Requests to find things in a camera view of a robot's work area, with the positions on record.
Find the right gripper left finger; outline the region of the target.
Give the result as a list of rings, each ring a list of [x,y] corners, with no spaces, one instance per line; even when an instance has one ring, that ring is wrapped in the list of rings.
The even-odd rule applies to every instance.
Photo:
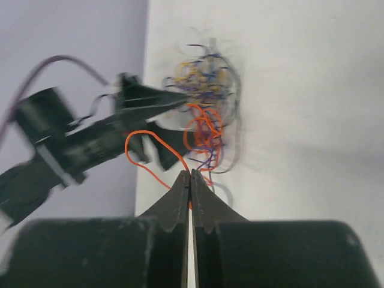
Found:
[[[2,263],[2,287],[186,287],[188,188],[171,189],[138,217],[35,220]]]

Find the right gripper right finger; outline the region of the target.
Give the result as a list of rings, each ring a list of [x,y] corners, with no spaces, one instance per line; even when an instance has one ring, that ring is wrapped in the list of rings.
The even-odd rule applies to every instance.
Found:
[[[197,287],[379,287],[357,234],[328,220],[250,221],[191,173]]]

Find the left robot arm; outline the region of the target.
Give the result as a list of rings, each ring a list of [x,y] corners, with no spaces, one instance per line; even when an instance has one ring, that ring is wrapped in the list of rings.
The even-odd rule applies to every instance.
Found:
[[[110,116],[82,127],[56,88],[23,99],[13,121],[32,146],[32,157],[1,174],[1,214],[8,227],[23,221],[48,198],[51,189],[66,187],[65,176],[77,184],[86,171],[133,152],[147,163],[140,130],[157,132],[152,118],[183,106],[187,96],[141,84],[136,76],[120,74],[119,91],[110,94]]]

